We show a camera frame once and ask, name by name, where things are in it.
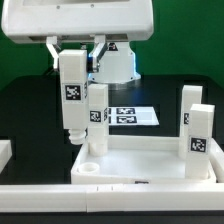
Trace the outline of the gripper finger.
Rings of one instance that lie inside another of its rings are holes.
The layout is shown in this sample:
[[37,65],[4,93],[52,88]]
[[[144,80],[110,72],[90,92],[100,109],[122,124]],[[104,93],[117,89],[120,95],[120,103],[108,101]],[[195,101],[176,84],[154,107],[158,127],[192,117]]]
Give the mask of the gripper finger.
[[107,51],[107,41],[105,35],[96,35],[94,37],[94,48],[87,58],[87,71],[97,73],[100,68],[100,60]]
[[59,68],[59,53],[61,51],[61,43],[57,36],[48,36],[46,38],[46,46],[53,58],[53,69]]

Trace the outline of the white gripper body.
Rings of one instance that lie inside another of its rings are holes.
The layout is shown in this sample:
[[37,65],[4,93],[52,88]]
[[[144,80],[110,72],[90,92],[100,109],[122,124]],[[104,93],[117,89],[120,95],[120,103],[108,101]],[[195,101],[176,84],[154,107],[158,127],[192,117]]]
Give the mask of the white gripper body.
[[16,43],[147,40],[154,32],[152,0],[3,0],[1,27]]

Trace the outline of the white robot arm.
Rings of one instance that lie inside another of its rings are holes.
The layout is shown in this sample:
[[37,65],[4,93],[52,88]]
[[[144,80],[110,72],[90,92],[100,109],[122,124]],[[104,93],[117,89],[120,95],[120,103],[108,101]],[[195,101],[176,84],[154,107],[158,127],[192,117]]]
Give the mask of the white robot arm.
[[154,32],[152,0],[3,0],[2,30],[16,43],[44,43],[59,65],[61,43],[92,43],[90,80],[125,83],[139,78],[132,41]]

